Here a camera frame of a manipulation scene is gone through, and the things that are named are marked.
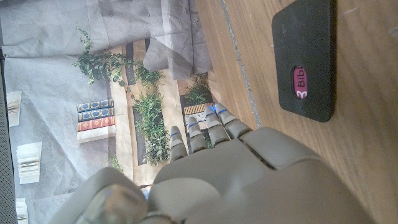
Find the gray fabric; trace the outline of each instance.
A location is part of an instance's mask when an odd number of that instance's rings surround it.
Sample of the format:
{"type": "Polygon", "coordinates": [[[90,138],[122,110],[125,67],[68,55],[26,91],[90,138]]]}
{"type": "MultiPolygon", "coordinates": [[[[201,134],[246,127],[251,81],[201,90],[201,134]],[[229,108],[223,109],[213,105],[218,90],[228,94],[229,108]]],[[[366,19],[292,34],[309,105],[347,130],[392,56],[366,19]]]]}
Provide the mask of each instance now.
{"type": "Polygon", "coordinates": [[[195,0],[189,0],[189,10],[192,25],[193,72],[196,74],[202,74],[212,70],[213,67],[211,65],[205,35],[201,28],[195,0]]]}
{"type": "Polygon", "coordinates": [[[152,37],[145,59],[149,70],[169,68],[174,79],[187,79],[193,71],[211,69],[193,1],[4,1],[0,21],[6,57],[78,55],[83,51],[78,22],[93,51],[152,37]]]}
{"type": "Polygon", "coordinates": [[[0,20],[0,49],[2,49],[1,48],[1,46],[3,45],[3,43],[2,43],[2,29],[1,29],[1,20],[0,20]]]}
{"type": "Polygon", "coordinates": [[[174,79],[188,79],[192,74],[192,30],[188,1],[162,0],[165,45],[170,74],[174,79]]]}
{"type": "MultiPolygon", "coordinates": [[[[145,65],[169,68],[174,78],[186,79],[197,70],[190,10],[187,0],[0,1],[6,90],[22,91],[20,125],[10,128],[10,140],[16,197],[26,198],[29,223],[46,223],[116,151],[115,138],[77,143],[76,104],[111,95],[106,81],[89,85],[88,77],[72,66],[77,57],[69,55],[83,51],[76,23],[88,32],[93,51],[151,38],[145,65]],[[40,182],[19,185],[17,147],[40,141],[40,182]]],[[[196,59],[209,60],[201,54],[196,59]]]]}
{"type": "Polygon", "coordinates": [[[160,71],[169,68],[169,61],[167,60],[167,47],[163,44],[164,36],[151,38],[148,51],[144,57],[144,67],[149,71],[160,71]]]}
{"type": "Polygon", "coordinates": [[[16,197],[26,198],[29,223],[46,223],[68,194],[115,152],[115,138],[77,142],[76,105],[109,97],[109,86],[98,80],[89,85],[87,77],[71,66],[75,60],[67,56],[6,59],[6,90],[22,91],[20,125],[11,127],[9,135],[16,197]],[[20,185],[17,147],[41,141],[40,182],[20,185]]]}

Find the black coaster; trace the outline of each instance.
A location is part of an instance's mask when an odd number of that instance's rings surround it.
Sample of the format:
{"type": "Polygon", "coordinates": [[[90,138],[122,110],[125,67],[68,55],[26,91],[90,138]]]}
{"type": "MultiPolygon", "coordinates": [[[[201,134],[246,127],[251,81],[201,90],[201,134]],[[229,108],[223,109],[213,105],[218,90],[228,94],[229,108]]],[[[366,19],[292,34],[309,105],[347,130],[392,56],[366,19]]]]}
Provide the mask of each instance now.
{"type": "Polygon", "coordinates": [[[328,121],[335,95],[335,2],[296,0],[272,20],[280,106],[328,121]]]}

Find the robotic hand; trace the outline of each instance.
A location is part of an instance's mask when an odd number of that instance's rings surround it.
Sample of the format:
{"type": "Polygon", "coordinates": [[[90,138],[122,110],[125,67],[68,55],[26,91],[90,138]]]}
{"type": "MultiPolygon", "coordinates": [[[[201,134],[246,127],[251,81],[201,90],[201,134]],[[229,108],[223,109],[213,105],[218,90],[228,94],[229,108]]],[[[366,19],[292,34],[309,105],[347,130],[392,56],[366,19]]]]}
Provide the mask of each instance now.
{"type": "Polygon", "coordinates": [[[194,117],[193,154],[170,130],[170,164],[148,201],[125,176],[104,168],[50,223],[374,223],[316,153],[270,128],[256,131],[223,105],[205,109],[213,149],[194,117]]]}

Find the wooden table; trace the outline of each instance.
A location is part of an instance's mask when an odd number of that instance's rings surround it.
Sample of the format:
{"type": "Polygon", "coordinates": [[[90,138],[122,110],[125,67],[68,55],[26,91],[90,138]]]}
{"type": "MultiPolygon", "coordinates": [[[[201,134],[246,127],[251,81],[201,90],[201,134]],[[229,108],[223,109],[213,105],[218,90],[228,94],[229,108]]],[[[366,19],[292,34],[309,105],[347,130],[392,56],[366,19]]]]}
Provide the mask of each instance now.
{"type": "Polygon", "coordinates": [[[379,223],[398,223],[398,1],[337,0],[337,100],[319,123],[279,106],[271,21],[293,0],[197,0],[222,102],[256,128],[240,59],[261,124],[325,158],[379,223]]]}

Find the green leaves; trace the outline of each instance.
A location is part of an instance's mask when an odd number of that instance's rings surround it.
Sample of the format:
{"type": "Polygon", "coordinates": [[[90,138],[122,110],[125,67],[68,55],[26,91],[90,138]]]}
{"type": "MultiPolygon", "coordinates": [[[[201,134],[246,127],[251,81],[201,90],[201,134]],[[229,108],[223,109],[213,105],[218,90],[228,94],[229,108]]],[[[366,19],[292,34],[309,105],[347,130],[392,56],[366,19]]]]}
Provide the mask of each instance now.
{"type": "Polygon", "coordinates": [[[187,106],[200,105],[211,101],[211,92],[206,75],[197,75],[193,84],[187,88],[185,99],[187,99],[187,106]]]}
{"type": "Polygon", "coordinates": [[[89,84],[93,84],[96,79],[112,80],[113,82],[120,81],[122,67],[130,66],[132,61],[121,54],[113,54],[104,50],[91,53],[90,50],[93,47],[93,43],[88,37],[88,33],[81,29],[78,24],[76,24],[76,30],[83,34],[80,42],[85,46],[85,51],[79,55],[77,62],[72,65],[79,67],[83,74],[90,77],[89,84]]]}
{"type": "Polygon", "coordinates": [[[210,139],[210,135],[209,135],[208,129],[202,130],[201,132],[202,132],[202,134],[205,137],[205,142],[206,142],[207,148],[208,149],[213,148],[213,145],[211,144],[211,139],[210,139]]]}
{"type": "Polygon", "coordinates": [[[145,95],[139,95],[134,109],[141,115],[141,120],[136,122],[136,131],[146,138],[146,154],[144,162],[159,165],[169,159],[170,148],[168,145],[167,131],[165,130],[162,116],[163,96],[157,91],[147,89],[145,95]]]}
{"type": "Polygon", "coordinates": [[[105,161],[114,169],[116,169],[117,171],[119,171],[120,173],[123,173],[123,169],[120,168],[119,165],[119,161],[118,158],[116,157],[116,155],[114,156],[108,156],[105,161]]]}
{"type": "Polygon", "coordinates": [[[144,62],[141,60],[135,60],[132,64],[136,66],[132,81],[141,80],[142,84],[147,88],[157,87],[160,84],[160,80],[164,78],[161,72],[150,72],[148,69],[144,68],[144,62]]]}

